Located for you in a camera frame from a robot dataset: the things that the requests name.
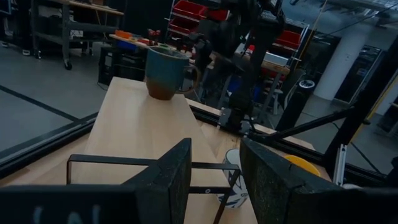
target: cable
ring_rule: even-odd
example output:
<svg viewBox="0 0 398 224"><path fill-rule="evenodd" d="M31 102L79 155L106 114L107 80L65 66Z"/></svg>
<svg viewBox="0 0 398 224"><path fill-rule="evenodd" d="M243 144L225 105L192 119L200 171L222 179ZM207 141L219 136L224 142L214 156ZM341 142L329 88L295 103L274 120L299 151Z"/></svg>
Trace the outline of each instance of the cable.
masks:
<svg viewBox="0 0 398 224"><path fill-rule="evenodd" d="M376 13L375 15L371 15L371 16L365 17L364 19L361 19L360 21L356 21L356 22L354 22L354 23L352 23L352 24L350 24L350 25L344 26L343 28L340 28L340 29L338 29L338 30L336 30L336 31L333 31L333 32L329 33L329 34L321 35L321 36L319 36L319 37L326 37L326 36L328 36L328 35L331 35L331 34L334 34L334 33L336 33L336 32L342 31L343 29L347 29L347 28L349 28L349 27L351 27L351 26L353 26L353 25L355 25L355 24L358 24L358 23L360 23L360 22L362 22L362 21L365 21L366 19L369 19L369 18L374 17L374 16L378 15L378 14L381 13L381 12L385 12L385 11L391 9L392 7L396 6L396 5L398 5L398 3L396 3L396 4L394 4L394 5L390 6L390 7L388 7L387 9L383 9L383 10L379 11L379 12Z"/></svg>

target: mug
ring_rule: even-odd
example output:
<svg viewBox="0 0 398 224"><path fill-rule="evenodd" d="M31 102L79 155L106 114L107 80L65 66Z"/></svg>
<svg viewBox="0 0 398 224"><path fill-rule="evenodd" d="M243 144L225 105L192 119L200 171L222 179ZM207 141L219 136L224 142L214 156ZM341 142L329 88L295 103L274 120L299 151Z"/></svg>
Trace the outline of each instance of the mug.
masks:
<svg viewBox="0 0 398 224"><path fill-rule="evenodd" d="M224 164L236 164L242 171L241 160L239 156L239 149L230 149L225 154ZM224 174L228 180L230 180L234 174L233 170L224 170ZM239 208L249 197L246 184L243 181L242 174L236 179L236 183L233 185L231 194L226 202L225 207L227 208ZM224 194L217 195L218 200L221 202L224 198Z"/></svg>
<svg viewBox="0 0 398 224"><path fill-rule="evenodd" d="M197 79L193 87L182 91L184 74L189 69L197 71ZM199 69L189 64L189 57L176 50L164 47L150 47L146 62L146 85L149 95L158 100L170 100L176 93L193 91L200 80Z"/></svg>

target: wooden table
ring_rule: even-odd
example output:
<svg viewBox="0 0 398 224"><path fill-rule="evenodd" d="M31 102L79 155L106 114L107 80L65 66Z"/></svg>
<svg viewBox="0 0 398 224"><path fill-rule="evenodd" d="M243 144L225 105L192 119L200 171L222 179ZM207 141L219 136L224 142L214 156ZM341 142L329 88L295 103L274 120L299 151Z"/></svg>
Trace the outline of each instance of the wooden table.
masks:
<svg viewBox="0 0 398 224"><path fill-rule="evenodd" d="M192 138L193 161L222 162L228 149L239 147L240 137L196 121L188 103L214 114L220 113L214 108L186 100L182 95L176 95L171 101L155 100L147 94L143 83L113 78L90 136L83 136L0 180L0 185L65 184L66 161L70 154L157 158L183 137ZM256 128L266 133L273 132L262 126ZM287 140L313 149L307 142L295 138ZM73 165L74 183L116 184L142 169L104 164L80 165ZM202 171L193 170L191 185L226 184L222 172ZM214 195L189 195L185 223L212 223L219 205ZM250 200L239 209L227 208L220 223L256 223Z"/></svg>

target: white pillar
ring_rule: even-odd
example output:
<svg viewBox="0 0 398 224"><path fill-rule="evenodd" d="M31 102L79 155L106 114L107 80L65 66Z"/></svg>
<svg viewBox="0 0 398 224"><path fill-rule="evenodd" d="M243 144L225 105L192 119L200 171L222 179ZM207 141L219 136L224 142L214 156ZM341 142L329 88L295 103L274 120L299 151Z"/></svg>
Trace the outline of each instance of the white pillar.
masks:
<svg viewBox="0 0 398 224"><path fill-rule="evenodd" d="M347 28L337 45L325 71L314 91L314 95L332 100L343 83L351 66L357 59L373 26L356 24Z"/></svg>

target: caster wheel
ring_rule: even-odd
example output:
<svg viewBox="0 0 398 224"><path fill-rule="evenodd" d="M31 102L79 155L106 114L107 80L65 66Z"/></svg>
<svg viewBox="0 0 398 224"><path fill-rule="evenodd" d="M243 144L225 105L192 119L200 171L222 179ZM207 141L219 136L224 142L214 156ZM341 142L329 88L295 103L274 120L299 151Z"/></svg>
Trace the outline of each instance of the caster wheel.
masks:
<svg viewBox="0 0 398 224"><path fill-rule="evenodd" d="M66 70L72 70L72 63L69 61L65 62L63 65L65 66Z"/></svg>
<svg viewBox="0 0 398 224"><path fill-rule="evenodd" d="M42 56L40 55L40 51L37 51L35 54L36 59L42 59Z"/></svg>

